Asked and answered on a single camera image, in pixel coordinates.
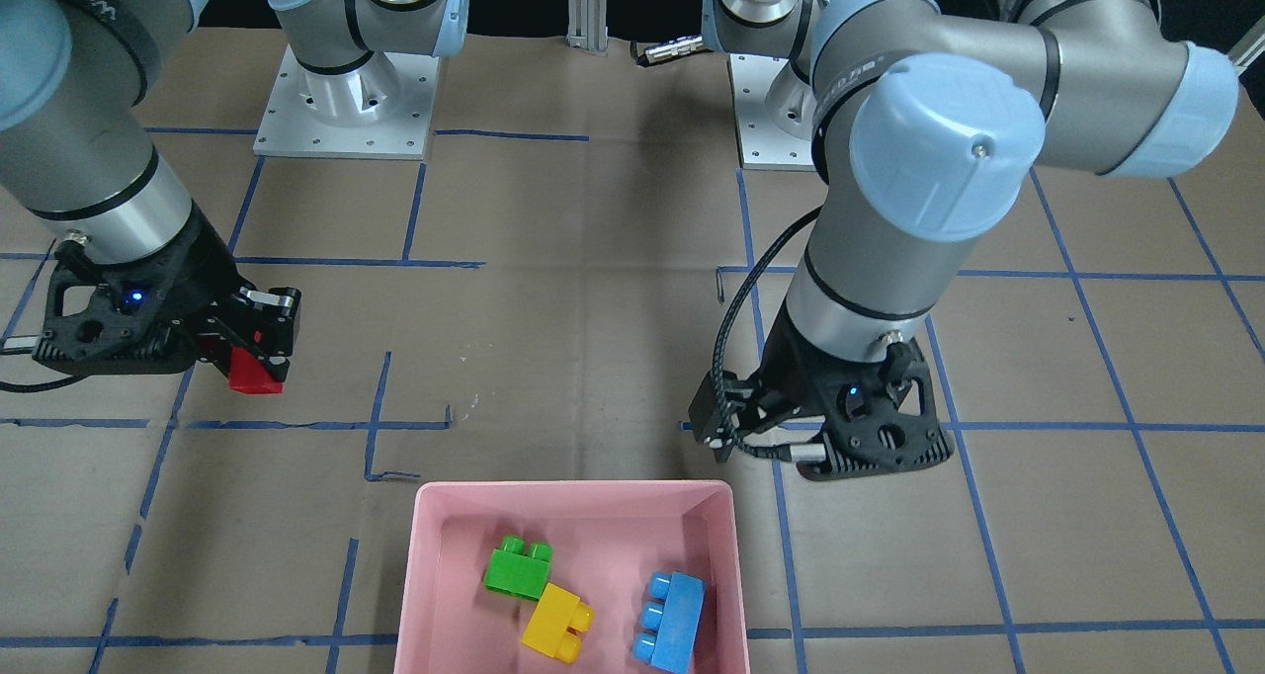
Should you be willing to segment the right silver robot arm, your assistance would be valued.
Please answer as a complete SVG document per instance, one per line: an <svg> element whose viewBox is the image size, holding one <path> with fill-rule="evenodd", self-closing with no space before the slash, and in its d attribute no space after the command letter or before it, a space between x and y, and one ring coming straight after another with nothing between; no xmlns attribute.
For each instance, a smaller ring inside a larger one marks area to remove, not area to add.
<svg viewBox="0 0 1265 674"><path fill-rule="evenodd" d="M40 333L3 340L65 387L218 367L280 393L301 292L238 272L194 193L132 115L211 0L1 0L3 187L57 238ZM420 159L436 62L469 0L267 0L288 52L262 156Z"/></svg>

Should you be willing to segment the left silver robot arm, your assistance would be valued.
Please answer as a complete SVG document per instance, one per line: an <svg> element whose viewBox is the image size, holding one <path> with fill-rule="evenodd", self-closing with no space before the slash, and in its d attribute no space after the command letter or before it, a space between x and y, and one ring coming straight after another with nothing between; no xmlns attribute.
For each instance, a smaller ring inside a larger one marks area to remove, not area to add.
<svg viewBox="0 0 1265 674"><path fill-rule="evenodd" d="M784 58L813 102L825 202L724 314L689 407L716 462L810 481L939 465L955 445L916 335L1036 164L1168 178L1236 115L1230 57L1168 40L1160 0L702 0L708 48Z"/></svg>

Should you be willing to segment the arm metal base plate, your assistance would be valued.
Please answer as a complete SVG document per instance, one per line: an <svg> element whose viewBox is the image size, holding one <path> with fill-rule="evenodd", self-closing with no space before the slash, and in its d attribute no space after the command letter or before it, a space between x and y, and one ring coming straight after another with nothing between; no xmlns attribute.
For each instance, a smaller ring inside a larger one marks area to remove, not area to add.
<svg viewBox="0 0 1265 674"><path fill-rule="evenodd" d="M731 54L732 116L744 169L810 171L813 102L786 58Z"/></svg>
<svg viewBox="0 0 1265 674"><path fill-rule="evenodd" d="M316 75L285 51L256 133L257 156L424 161L441 62L382 53L361 70Z"/></svg>

